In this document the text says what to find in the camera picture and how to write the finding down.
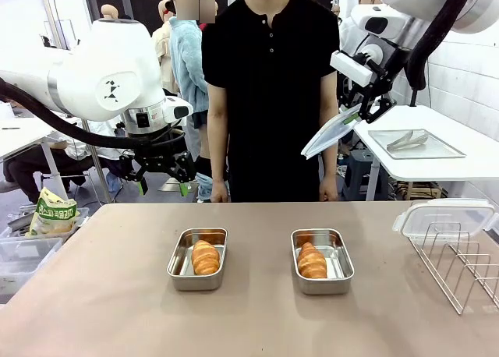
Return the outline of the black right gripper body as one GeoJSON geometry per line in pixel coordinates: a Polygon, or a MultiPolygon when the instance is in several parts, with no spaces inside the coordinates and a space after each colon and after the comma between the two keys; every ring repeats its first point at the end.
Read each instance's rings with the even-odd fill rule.
{"type": "Polygon", "coordinates": [[[373,100],[388,93],[393,85],[393,72],[389,65],[380,66],[373,59],[366,62],[365,66],[373,72],[373,78],[369,84],[363,88],[364,98],[367,101],[373,100]]]}

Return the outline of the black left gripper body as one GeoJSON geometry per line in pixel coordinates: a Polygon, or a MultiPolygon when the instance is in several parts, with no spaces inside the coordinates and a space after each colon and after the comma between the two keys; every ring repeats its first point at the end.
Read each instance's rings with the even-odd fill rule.
{"type": "Polygon", "coordinates": [[[187,150],[184,136],[165,139],[159,146],[134,149],[135,161],[147,170],[166,170],[175,168],[177,157],[187,150]]]}

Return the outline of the person's right hand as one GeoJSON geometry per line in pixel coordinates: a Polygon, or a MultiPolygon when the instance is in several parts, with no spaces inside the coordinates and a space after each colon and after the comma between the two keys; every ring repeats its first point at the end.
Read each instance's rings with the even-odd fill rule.
{"type": "Polygon", "coordinates": [[[212,203],[227,203],[229,199],[228,189],[223,180],[213,180],[211,191],[212,203]]]}

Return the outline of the person's left hand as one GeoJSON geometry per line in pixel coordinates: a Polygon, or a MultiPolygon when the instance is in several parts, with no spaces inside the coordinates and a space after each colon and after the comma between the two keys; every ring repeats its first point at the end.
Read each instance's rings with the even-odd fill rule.
{"type": "Polygon", "coordinates": [[[319,186],[319,201],[338,201],[338,189],[335,176],[324,176],[319,186]]]}

